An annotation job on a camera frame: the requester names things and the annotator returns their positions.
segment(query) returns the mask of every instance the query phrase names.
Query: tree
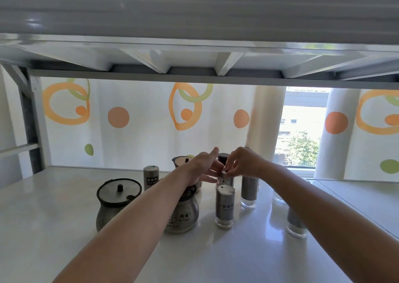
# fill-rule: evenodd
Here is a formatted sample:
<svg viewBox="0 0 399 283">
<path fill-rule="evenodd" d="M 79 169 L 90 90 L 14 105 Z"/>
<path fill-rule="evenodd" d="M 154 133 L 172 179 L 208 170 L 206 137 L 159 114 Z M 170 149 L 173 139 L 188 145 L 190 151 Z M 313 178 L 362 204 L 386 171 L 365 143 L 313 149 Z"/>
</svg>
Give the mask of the tree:
<svg viewBox="0 0 399 283">
<path fill-rule="evenodd" d="M 301 131 L 291 136 L 288 144 L 288 156 L 297 166 L 315 167 L 319 144 L 312 140 L 308 133 Z"/>
</svg>

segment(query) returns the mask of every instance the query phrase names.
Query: person's left hand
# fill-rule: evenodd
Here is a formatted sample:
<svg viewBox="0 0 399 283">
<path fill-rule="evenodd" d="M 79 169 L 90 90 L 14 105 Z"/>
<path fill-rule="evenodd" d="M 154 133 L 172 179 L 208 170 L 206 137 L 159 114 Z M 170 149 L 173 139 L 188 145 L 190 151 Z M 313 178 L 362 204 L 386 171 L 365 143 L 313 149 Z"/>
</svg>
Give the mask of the person's left hand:
<svg viewBox="0 0 399 283">
<path fill-rule="evenodd" d="M 217 180 L 210 177 L 219 177 L 221 175 L 224 165 L 217 160 L 219 148 L 215 147 L 209 154 L 206 152 L 199 153 L 189 162 L 181 165 L 186 167 L 192 179 L 190 179 L 188 186 L 196 184 L 198 181 L 206 181 L 216 183 Z"/>
</svg>

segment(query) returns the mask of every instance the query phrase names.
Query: orange dot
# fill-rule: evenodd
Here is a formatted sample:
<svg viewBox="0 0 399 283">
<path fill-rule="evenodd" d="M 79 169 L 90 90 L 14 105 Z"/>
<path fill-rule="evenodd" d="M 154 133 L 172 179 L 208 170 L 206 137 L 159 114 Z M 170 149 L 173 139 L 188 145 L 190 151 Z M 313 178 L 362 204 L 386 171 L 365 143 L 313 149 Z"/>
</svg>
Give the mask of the orange dot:
<svg viewBox="0 0 399 283">
<path fill-rule="evenodd" d="M 118 129 L 127 126 L 129 119 L 129 112 L 123 107 L 113 107 L 108 111 L 109 124 Z"/>
<path fill-rule="evenodd" d="M 249 123 L 249 115 L 245 110 L 237 110 L 234 114 L 234 125 L 238 129 L 246 127 Z"/>
<path fill-rule="evenodd" d="M 84 116 L 87 112 L 87 109 L 84 106 L 80 105 L 80 106 L 76 107 L 75 112 L 76 112 L 76 114 L 78 114 L 80 116 Z"/>
<path fill-rule="evenodd" d="M 348 127 L 348 117 L 341 112 L 331 112 L 326 117 L 326 131 L 330 134 L 339 134 Z"/>
<path fill-rule="evenodd" d="M 385 123 L 394 127 L 395 125 L 399 125 L 399 114 L 391 114 L 385 117 Z"/>
<path fill-rule="evenodd" d="M 182 116 L 182 119 L 184 121 L 187 121 L 190 120 L 191 116 L 193 115 L 193 112 L 190 109 L 183 109 L 180 115 Z"/>
</svg>

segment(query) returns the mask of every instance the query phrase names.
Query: orange ring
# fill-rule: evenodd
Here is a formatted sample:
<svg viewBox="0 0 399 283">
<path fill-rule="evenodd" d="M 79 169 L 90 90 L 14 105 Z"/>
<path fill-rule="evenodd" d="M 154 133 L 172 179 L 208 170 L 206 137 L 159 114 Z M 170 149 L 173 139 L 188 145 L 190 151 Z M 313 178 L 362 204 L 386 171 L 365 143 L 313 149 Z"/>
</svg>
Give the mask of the orange ring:
<svg viewBox="0 0 399 283">
<path fill-rule="evenodd" d="M 89 100 L 86 101 L 86 109 L 87 112 L 83 116 L 79 118 L 65 118 L 60 115 L 58 115 L 56 112 L 54 112 L 50 106 L 50 98 L 53 96 L 55 92 L 61 91 L 61 90 L 75 90 L 82 94 L 83 96 L 87 96 L 86 90 L 81 87 L 78 84 L 73 84 L 70 82 L 60 82 L 58 84 L 52 84 L 48 86 L 44 91 L 43 91 L 43 108 L 44 108 L 44 113 L 46 114 L 47 117 L 50 119 L 54 120 L 57 123 L 60 124 L 66 124 L 66 125 L 75 125 L 75 124 L 82 124 L 85 123 L 89 117 L 90 117 L 90 104 Z"/>
<path fill-rule="evenodd" d="M 196 124 L 197 121 L 200 119 L 202 113 L 202 102 L 194 102 L 194 112 L 191 118 L 188 119 L 186 122 L 178 123 L 176 121 L 173 111 L 173 97 L 178 89 L 186 91 L 191 97 L 199 97 L 199 94 L 196 89 L 194 89 L 191 85 L 182 82 L 176 82 L 173 86 L 172 92 L 170 93 L 168 107 L 169 114 L 173 120 L 173 123 L 177 130 L 187 130 L 191 128 L 194 124 Z"/>
<path fill-rule="evenodd" d="M 384 95 L 399 97 L 399 90 L 370 90 L 360 98 L 359 105 L 356 110 L 356 123 L 359 128 L 376 135 L 393 135 L 399 133 L 399 125 L 394 127 L 373 127 L 372 125 L 366 124 L 360 115 L 363 104 L 367 100 L 373 97 Z"/>
</svg>

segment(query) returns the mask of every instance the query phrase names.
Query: person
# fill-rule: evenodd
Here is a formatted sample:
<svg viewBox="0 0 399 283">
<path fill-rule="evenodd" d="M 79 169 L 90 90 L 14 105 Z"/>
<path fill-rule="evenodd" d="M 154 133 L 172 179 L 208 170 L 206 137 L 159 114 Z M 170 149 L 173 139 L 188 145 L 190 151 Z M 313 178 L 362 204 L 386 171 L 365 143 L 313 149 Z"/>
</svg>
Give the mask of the person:
<svg viewBox="0 0 399 283">
<path fill-rule="evenodd" d="M 185 188 L 198 180 L 216 182 L 212 177 L 223 169 L 218 153 L 198 154 L 127 205 L 53 282 L 133 282 Z M 248 148 L 233 151 L 225 170 L 229 177 L 268 183 L 354 283 L 399 282 L 399 242 L 340 200 Z"/>
</svg>

